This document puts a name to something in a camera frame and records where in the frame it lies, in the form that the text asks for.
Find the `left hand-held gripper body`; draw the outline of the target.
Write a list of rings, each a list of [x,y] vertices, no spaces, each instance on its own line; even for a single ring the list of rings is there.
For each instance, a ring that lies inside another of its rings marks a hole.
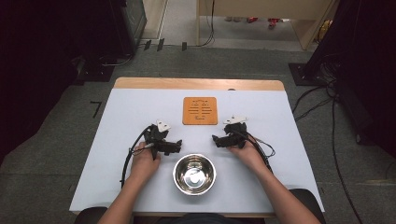
[[[158,152],[163,152],[164,147],[172,147],[171,142],[165,140],[171,126],[163,121],[157,120],[144,131],[144,138],[148,148],[151,150],[152,158],[157,158]]]

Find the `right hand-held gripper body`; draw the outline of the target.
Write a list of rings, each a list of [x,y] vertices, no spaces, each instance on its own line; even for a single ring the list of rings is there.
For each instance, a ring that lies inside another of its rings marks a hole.
[[[224,140],[224,146],[238,148],[245,146],[248,138],[247,120],[247,117],[231,116],[229,119],[223,121],[225,124],[224,132],[227,134]]]

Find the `stainless steel bowl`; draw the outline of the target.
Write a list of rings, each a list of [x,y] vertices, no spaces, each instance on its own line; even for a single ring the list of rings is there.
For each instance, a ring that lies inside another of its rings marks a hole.
[[[184,194],[200,196],[214,186],[217,171],[213,162],[202,154],[189,154],[179,159],[173,169],[176,187]]]

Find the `person's right hand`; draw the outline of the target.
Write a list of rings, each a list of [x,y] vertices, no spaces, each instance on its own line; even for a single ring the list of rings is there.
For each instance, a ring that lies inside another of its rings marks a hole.
[[[255,175],[269,172],[260,153],[251,143],[246,142],[243,148],[228,147],[228,150],[230,150]]]

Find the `person's left hand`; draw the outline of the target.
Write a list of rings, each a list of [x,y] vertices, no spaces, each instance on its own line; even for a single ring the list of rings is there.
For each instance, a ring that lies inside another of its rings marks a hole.
[[[161,155],[157,153],[156,157],[153,158],[151,150],[146,148],[144,142],[141,142],[136,149],[138,154],[133,157],[131,173],[128,179],[132,179],[135,183],[147,183],[158,170]]]

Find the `square wooden trivet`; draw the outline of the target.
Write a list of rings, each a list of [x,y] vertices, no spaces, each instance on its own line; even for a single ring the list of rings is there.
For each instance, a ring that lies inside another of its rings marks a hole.
[[[217,125],[217,99],[215,97],[185,97],[182,123],[184,125]]]

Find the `black angled floor tape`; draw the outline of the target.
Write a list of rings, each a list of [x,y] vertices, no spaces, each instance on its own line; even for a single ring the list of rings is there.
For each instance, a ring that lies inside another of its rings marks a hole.
[[[95,105],[96,106],[96,108],[94,110],[94,113],[92,115],[93,119],[95,119],[97,117],[97,114],[98,114],[98,112],[99,112],[99,110],[101,108],[102,103],[103,103],[102,101],[90,101],[91,105]]]

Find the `person's dark clothing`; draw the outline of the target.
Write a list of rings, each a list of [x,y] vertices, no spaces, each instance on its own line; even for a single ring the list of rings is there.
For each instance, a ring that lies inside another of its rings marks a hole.
[[[134,224],[266,224],[264,218],[225,217],[219,214],[187,214],[183,217],[134,217]]]

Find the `black stand base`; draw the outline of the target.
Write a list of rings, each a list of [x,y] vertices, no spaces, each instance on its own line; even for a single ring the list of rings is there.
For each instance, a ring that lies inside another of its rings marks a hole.
[[[289,69],[296,86],[325,86],[321,71],[308,63],[289,63]]]
[[[114,66],[92,63],[84,58],[79,58],[76,64],[78,76],[74,85],[82,86],[86,82],[108,82],[113,74]]]

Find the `black glass-front cabinet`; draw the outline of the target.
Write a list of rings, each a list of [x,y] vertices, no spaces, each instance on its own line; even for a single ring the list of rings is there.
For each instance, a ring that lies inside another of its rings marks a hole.
[[[147,24],[143,0],[108,0],[120,53],[134,54]]]

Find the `black curtain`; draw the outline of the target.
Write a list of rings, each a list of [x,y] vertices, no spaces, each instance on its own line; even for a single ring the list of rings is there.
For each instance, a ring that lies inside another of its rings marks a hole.
[[[0,0],[0,163],[77,79],[73,58],[130,52],[119,13],[120,0]]]
[[[396,0],[340,0],[311,62],[334,69],[360,141],[396,158]]]

